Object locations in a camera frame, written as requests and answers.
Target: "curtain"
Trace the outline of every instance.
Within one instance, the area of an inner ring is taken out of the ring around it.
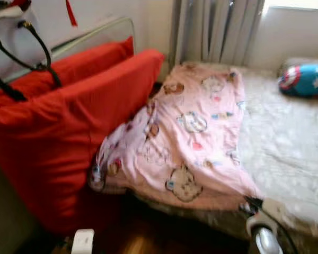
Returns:
[[[183,61],[245,65],[264,0],[176,0],[171,66]]]

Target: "pink blanket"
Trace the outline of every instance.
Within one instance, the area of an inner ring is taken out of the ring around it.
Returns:
[[[105,138],[89,185],[166,204],[236,210],[260,196],[237,156],[244,86],[235,70],[176,66],[135,118]]]

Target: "window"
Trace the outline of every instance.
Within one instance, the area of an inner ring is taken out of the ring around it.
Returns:
[[[264,8],[271,6],[318,10],[318,0],[265,0]]]

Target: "red pillow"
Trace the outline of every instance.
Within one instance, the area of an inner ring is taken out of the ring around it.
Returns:
[[[86,173],[103,138],[145,104],[164,58],[147,50],[101,72],[127,57],[101,46],[53,65],[60,89],[49,92],[51,76],[33,72],[13,83],[27,102],[0,93],[0,166],[53,232],[98,230],[118,216],[117,196],[90,191]]]

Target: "captain america pillow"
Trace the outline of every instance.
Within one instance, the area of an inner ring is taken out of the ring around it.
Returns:
[[[318,97],[318,65],[288,68],[278,80],[282,93],[299,97]]]

